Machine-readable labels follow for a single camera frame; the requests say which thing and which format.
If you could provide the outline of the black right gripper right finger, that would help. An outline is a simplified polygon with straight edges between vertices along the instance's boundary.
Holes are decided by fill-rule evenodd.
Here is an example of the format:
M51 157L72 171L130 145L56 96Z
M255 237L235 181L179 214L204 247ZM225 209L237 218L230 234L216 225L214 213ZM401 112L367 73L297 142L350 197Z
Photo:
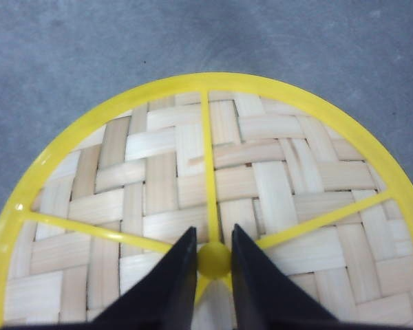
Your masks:
M341 323L274 265L239 225L232 233L239 329L340 329Z

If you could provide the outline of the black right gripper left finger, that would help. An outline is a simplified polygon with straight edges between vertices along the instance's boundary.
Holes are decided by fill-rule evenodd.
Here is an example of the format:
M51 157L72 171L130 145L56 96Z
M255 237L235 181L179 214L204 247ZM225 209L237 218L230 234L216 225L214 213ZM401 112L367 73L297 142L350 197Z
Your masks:
M197 285L197 236L190 227L141 281L91 329L190 329Z

